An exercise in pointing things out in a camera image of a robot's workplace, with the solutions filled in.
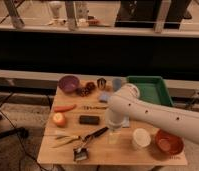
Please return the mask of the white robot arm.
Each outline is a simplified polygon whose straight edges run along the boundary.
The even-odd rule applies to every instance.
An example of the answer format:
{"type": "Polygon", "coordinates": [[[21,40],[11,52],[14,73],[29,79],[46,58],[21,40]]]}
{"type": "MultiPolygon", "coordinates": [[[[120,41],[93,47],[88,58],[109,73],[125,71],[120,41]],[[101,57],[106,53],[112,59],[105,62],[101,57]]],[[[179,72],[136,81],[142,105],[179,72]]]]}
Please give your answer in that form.
{"type": "Polygon", "coordinates": [[[128,116],[199,144],[199,112],[157,105],[139,97],[139,89],[131,83],[109,97],[105,122],[111,130],[121,128],[128,116]]]}

